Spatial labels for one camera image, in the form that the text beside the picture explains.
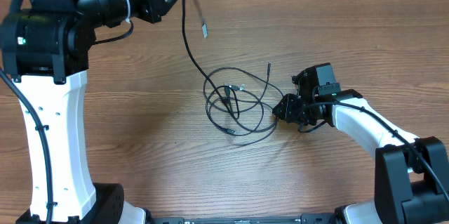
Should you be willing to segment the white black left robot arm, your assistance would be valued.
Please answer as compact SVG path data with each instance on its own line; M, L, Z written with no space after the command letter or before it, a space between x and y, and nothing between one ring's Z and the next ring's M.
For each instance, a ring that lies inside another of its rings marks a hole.
M151 223L118 183L94 183L83 105L95 30L156 23L177 0L12 0L1 23L1 78L20 101L32 200L20 223Z

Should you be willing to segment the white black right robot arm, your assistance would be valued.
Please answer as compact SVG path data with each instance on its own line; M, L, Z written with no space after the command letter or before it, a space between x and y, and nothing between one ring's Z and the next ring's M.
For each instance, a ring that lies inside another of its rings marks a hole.
M353 89L285 95L277 119L317 128L329 124L375 161L373 199L336 208L333 223L441 223L448 220L448 156L436 137L400 129Z

